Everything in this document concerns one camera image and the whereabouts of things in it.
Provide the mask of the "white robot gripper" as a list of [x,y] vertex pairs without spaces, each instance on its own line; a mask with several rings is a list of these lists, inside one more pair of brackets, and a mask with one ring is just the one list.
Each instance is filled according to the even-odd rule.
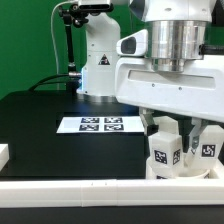
[[183,73],[155,72],[149,59],[123,57],[116,65],[115,94],[119,102],[140,107],[146,136],[158,131],[153,110],[195,117],[186,140],[186,152],[195,152],[207,120],[224,123],[224,56],[187,61]]

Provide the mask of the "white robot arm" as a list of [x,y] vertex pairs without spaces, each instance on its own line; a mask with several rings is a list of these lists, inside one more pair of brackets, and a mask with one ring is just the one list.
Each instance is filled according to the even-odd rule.
[[87,24],[82,92],[224,123],[224,51],[205,43],[217,0],[78,0]]

